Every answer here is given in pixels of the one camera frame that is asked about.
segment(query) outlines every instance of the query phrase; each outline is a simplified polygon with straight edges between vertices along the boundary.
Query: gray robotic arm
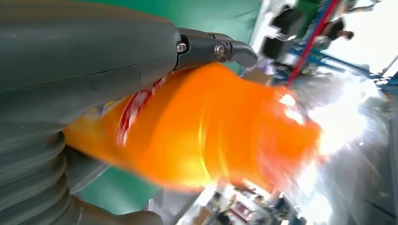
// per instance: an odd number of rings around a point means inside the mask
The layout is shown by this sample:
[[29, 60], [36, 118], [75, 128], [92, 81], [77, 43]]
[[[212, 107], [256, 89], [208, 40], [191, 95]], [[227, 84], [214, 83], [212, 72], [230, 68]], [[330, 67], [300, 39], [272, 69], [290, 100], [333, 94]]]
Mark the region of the gray robotic arm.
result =
[[159, 224], [150, 212], [118, 217], [70, 195], [61, 130], [173, 70], [212, 61], [251, 67], [257, 56], [226, 35], [121, 7], [0, 0], [0, 224]]

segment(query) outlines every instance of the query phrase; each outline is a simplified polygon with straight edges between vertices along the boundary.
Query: red label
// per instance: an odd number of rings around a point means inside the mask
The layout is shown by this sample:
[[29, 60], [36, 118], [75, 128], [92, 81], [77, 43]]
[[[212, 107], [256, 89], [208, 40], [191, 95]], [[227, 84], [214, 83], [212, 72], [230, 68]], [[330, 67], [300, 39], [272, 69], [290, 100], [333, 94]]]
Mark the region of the red label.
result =
[[127, 134], [129, 133], [131, 125], [136, 121], [139, 113], [148, 100], [155, 94], [156, 90], [166, 82], [167, 77], [168, 76], [162, 77], [155, 81], [151, 88], [141, 90], [130, 97], [120, 117], [118, 143], [123, 146], [126, 144]]

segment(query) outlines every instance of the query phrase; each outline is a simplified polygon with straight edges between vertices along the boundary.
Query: orange bottle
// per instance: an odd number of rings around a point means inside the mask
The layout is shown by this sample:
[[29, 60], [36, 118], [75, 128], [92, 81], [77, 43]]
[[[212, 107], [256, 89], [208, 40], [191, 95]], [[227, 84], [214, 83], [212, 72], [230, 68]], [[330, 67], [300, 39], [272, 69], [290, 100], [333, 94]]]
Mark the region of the orange bottle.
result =
[[248, 179], [271, 190], [317, 153], [320, 128], [285, 88], [217, 63], [164, 81], [79, 118], [67, 144], [169, 188]]

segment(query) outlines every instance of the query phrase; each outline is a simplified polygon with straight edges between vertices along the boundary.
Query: screw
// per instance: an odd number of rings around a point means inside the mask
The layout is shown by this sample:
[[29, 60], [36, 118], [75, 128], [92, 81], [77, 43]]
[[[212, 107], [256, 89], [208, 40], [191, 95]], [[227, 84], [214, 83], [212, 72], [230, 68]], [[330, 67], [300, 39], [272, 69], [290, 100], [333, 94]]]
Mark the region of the screw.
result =
[[224, 46], [223, 46], [223, 45], [220, 45], [220, 44], [218, 44], [218, 45], [216, 45], [216, 46], [214, 47], [214, 53], [215, 53], [216, 55], [219, 55], [219, 56], [221, 56], [221, 55], [224, 54], [224, 50], [225, 50]]
[[178, 53], [183, 53], [185, 51], [186, 51], [186, 44], [182, 43], [182, 42], [178, 43], [177, 44], [177, 52]]

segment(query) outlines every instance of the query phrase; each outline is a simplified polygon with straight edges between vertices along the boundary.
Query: green wall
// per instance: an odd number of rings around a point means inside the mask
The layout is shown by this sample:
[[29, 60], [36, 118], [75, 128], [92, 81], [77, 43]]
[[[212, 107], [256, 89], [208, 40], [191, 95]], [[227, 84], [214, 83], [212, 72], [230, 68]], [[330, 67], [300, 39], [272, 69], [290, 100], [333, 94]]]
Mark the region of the green wall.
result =
[[[248, 43], [261, 2], [259, 0], [83, 0], [132, 8], [166, 17], [177, 27], [217, 32]], [[236, 73], [240, 66], [228, 65]], [[138, 176], [110, 168], [80, 196], [115, 214], [141, 210], [159, 187]]]

